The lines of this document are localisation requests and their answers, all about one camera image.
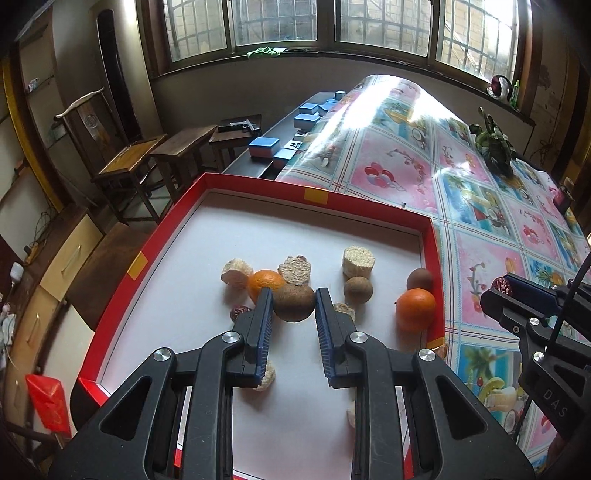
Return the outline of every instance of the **window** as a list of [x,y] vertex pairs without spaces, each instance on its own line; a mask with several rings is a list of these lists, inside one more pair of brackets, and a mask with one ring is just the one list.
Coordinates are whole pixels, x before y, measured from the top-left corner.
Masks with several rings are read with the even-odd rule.
[[496,74],[514,80],[525,40],[518,20],[530,8],[530,0],[157,1],[179,67],[267,45],[312,48],[402,60],[481,89]]

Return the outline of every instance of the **window sill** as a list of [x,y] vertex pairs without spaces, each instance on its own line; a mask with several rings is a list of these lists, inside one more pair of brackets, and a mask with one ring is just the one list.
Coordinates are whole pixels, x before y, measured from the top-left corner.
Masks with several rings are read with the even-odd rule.
[[[386,65],[389,67],[395,67],[395,68],[398,68],[401,70],[408,70],[409,72],[414,72],[414,73],[418,73],[421,75],[425,75],[427,77],[431,77],[431,78],[440,80],[442,82],[446,82],[450,85],[456,86],[458,88],[461,88],[467,92],[473,93],[474,95],[478,95],[478,96],[482,97],[483,99],[487,100],[488,102],[492,102],[495,105],[506,110],[507,112],[515,115],[523,123],[526,123],[527,125],[529,125],[531,127],[535,127],[535,122],[530,117],[524,115],[523,113],[521,113],[517,110],[514,110],[509,105],[494,99],[493,97],[488,95],[488,93],[483,92],[483,91],[481,91],[477,88],[474,88],[470,85],[466,85],[465,83],[462,83],[462,82],[460,82],[456,79],[453,79],[451,77],[447,77],[445,75],[442,75],[441,73],[427,70],[425,68],[422,68],[422,67],[410,64],[410,63],[406,63],[403,61],[383,59],[380,57],[370,57],[367,55],[361,55],[361,54],[357,54],[357,53],[345,53],[345,52],[339,52],[339,51],[314,51],[309,48],[288,48],[285,52],[283,52],[281,54],[281,57],[330,57],[330,58],[336,58],[336,59],[366,61],[366,62],[370,62],[370,63],[377,63],[377,64],[381,64],[381,65]],[[180,68],[177,70],[172,70],[172,71],[164,73],[158,77],[152,78],[151,81],[157,82],[164,77],[176,75],[176,74],[185,72],[187,70],[201,69],[201,68],[219,65],[219,64],[223,64],[223,63],[231,63],[231,62],[243,61],[243,60],[247,60],[247,59],[248,58],[246,55],[237,54],[237,55],[234,55],[231,57],[225,57],[222,59],[211,60],[211,61],[207,61],[204,63],[199,63],[199,64],[183,67],[183,68]]]

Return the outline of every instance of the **green cloth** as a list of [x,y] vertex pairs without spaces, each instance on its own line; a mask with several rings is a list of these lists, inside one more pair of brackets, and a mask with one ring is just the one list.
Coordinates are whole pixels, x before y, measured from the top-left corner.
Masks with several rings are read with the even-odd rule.
[[278,57],[281,55],[281,52],[285,50],[284,48],[271,48],[271,47],[261,47],[256,50],[250,51],[246,54],[248,58],[253,57]]

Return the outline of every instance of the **orange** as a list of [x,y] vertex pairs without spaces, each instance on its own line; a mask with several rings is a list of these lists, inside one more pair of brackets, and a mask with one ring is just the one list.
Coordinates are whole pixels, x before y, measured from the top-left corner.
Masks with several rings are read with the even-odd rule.
[[251,300],[256,303],[256,300],[263,287],[269,287],[275,291],[285,285],[285,280],[279,273],[273,270],[259,270],[248,277],[248,295]]
[[436,308],[431,292],[422,288],[407,290],[396,302],[396,323],[405,332],[420,333],[435,319]]

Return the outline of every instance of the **silver screw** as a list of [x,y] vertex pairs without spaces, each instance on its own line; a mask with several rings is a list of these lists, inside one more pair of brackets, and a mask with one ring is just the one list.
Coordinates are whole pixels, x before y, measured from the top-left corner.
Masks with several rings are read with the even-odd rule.
[[222,340],[226,343],[236,343],[240,340],[240,333],[230,330],[222,335]]
[[423,348],[422,350],[418,351],[418,356],[421,360],[425,360],[426,362],[433,362],[437,355],[433,350],[429,348]]
[[542,352],[534,352],[534,362],[540,364],[544,361],[544,354]]
[[349,338],[353,343],[365,343],[368,341],[368,336],[363,332],[353,332],[349,335]]
[[154,360],[157,362],[165,362],[172,355],[171,351],[167,348],[159,348],[154,352]]

